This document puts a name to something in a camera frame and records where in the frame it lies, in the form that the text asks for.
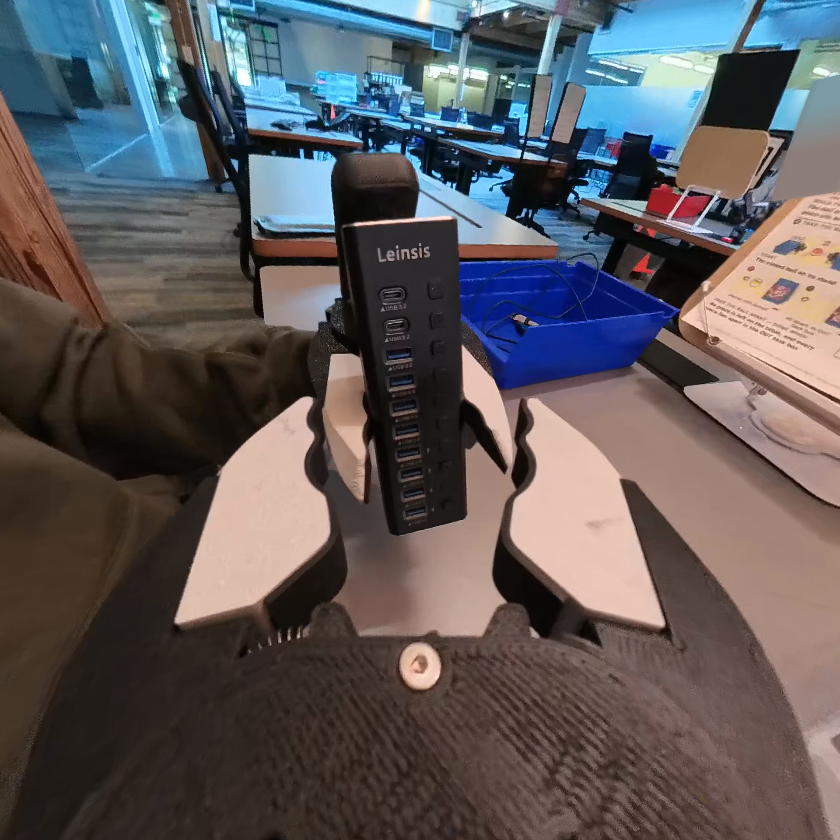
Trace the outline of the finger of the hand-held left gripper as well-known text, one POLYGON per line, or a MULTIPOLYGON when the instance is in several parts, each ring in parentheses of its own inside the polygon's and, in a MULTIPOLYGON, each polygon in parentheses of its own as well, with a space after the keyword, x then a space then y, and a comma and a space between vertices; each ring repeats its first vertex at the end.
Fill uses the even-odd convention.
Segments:
POLYGON ((359 503, 368 504, 371 436, 364 395, 361 359, 350 353, 334 354, 322 405, 324 432, 332 462, 344 485, 359 503))
POLYGON ((508 415, 493 376, 463 344, 461 346, 460 416, 500 471, 513 464, 513 443, 508 415))

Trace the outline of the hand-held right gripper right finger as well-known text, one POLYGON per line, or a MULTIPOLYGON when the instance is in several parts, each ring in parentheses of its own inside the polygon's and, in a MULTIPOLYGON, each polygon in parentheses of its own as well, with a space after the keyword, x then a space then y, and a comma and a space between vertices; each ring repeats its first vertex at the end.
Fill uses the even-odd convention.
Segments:
POLYGON ((543 638, 609 623, 661 634, 667 622, 624 483, 602 451, 540 399, 520 401, 517 450, 493 581, 543 638))

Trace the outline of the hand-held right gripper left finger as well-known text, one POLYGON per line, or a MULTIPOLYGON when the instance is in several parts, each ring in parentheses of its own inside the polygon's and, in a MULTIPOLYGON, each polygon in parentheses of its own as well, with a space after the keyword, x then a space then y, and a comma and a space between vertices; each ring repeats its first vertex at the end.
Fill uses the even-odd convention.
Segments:
POLYGON ((290 631, 340 593, 348 564, 323 443, 320 404, 303 397, 221 468, 175 612, 180 629, 245 618, 290 631))

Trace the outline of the black smartphone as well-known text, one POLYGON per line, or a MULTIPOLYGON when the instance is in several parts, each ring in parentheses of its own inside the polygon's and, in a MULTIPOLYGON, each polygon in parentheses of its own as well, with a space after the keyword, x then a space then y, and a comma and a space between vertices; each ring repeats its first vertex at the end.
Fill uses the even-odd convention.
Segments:
POLYGON ((343 226, 385 519, 404 536, 466 518, 459 242, 452 217, 343 226))

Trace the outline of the person's left forearm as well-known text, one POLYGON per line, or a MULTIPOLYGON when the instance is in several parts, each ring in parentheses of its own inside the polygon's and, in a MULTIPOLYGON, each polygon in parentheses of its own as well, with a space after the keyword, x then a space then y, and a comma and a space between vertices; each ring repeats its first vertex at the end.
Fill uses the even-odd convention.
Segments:
POLYGON ((2 279, 5 425, 117 478, 220 466, 314 396, 314 333, 257 328, 198 350, 126 325, 84 327, 64 303, 2 279))

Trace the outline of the wood-edged white desk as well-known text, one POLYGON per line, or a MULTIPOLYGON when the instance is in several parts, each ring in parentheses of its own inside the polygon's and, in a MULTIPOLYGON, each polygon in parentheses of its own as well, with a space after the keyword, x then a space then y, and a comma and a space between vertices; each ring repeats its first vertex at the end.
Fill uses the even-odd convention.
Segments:
MULTIPOLYGON (((254 156, 250 160, 253 215, 315 217, 332 220, 333 163, 286 157, 254 156)), ((458 222, 462 260, 553 259, 558 246, 550 238, 521 226, 476 200, 419 174, 417 215, 452 216, 458 222)), ((252 227, 252 246, 259 259, 264 320, 271 326, 315 329, 340 295, 337 248, 333 238, 267 238, 252 227)))

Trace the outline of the wooden desk with black legs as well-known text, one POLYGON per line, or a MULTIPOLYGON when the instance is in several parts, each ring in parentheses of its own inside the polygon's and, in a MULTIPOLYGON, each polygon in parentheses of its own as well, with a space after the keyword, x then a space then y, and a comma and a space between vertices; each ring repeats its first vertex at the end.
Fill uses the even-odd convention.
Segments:
POLYGON ((703 233, 679 226, 665 217, 650 214, 644 201, 582 198, 582 207, 597 212, 593 233, 612 238, 602 270, 618 277, 627 248, 663 260, 646 292, 676 308, 682 308, 739 246, 716 233, 703 233))

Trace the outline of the row of office desks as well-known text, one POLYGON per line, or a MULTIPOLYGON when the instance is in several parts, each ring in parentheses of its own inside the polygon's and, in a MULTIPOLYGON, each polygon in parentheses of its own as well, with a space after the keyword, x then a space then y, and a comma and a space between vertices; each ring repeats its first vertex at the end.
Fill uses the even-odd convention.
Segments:
POLYGON ((304 150, 307 159, 314 151, 338 156, 353 151, 375 152, 375 140, 381 134, 385 143, 400 144, 400 154, 415 151, 418 141, 422 173, 436 177, 468 195, 471 186, 483 175, 498 175, 506 168, 511 178, 500 182, 508 199, 506 214, 514 220, 537 227, 534 218, 541 209, 557 210, 560 217, 567 211, 581 214, 569 197, 578 193, 583 179, 574 175, 576 152, 562 151, 551 143, 542 149, 521 148, 503 143, 508 131, 493 133, 465 123, 433 118, 394 119, 384 114, 356 107, 345 109, 333 126, 323 128, 319 122, 308 127, 290 112, 246 109, 247 133, 255 143, 270 144, 289 154, 304 150))

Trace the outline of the blue plastic bin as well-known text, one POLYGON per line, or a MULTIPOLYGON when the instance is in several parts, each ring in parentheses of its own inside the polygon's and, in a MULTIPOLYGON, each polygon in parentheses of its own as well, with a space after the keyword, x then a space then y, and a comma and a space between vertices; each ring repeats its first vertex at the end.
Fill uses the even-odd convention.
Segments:
POLYGON ((678 313, 584 260, 463 261, 459 284, 501 390, 632 366, 678 313))

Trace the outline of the black office chair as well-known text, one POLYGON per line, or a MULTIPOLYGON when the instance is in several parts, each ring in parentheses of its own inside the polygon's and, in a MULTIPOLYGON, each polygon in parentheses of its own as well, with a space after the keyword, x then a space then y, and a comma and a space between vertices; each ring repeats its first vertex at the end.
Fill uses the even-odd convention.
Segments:
POLYGON ((625 132, 610 179, 601 192, 611 200, 644 201, 659 178, 658 163, 650 153, 654 136, 625 132))
POLYGON ((181 75, 185 96, 178 101, 178 107, 189 121, 203 130, 238 199, 240 220, 238 233, 239 267, 253 287, 256 286, 258 271, 252 249, 252 217, 248 179, 248 156, 238 143, 226 143, 224 122, 219 116, 214 98, 207 92, 195 66, 183 58, 175 61, 181 75))

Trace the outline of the clear acrylic stand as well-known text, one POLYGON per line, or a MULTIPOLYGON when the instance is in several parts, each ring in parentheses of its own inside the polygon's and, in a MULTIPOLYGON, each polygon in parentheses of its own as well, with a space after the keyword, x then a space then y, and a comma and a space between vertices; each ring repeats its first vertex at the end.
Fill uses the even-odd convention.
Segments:
POLYGON ((669 224, 683 224, 690 228, 697 227, 720 198, 720 190, 712 190, 701 185, 689 185, 677 195, 674 205, 665 216, 665 220, 669 224))
POLYGON ((839 436, 759 385, 689 385, 684 394, 798 486, 839 508, 839 436))

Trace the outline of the illustrated instruction sheet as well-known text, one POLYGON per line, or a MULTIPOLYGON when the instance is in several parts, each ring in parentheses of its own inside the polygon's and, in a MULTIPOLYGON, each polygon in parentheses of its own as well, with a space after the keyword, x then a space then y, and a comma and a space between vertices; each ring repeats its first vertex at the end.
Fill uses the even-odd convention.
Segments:
POLYGON ((681 337, 839 428, 839 194, 791 199, 691 295, 681 337))

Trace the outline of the tan board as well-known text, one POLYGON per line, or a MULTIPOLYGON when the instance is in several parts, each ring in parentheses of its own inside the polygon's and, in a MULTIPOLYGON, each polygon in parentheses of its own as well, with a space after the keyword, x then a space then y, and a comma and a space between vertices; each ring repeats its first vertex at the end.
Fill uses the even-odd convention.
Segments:
POLYGON ((700 125, 683 150, 675 184, 683 191, 739 200, 750 188, 770 140, 766 131, 700 125))

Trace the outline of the black partition panel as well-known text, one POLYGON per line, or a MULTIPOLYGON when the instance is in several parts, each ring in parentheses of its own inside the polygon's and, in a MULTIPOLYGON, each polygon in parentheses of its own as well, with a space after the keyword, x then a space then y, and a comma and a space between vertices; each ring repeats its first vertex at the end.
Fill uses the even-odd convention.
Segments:
POLYGON ((720 55, 699 125, 769 130, 800 52, 765 49, 720 55))

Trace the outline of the wooden post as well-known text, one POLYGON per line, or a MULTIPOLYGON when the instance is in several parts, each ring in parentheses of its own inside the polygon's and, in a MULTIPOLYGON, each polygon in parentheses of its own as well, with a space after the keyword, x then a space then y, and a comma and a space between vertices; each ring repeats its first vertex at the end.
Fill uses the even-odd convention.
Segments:
POLYGON ((88 327, 111 318, 76 241, 1 99, 1 274, 68 305, 88 327))

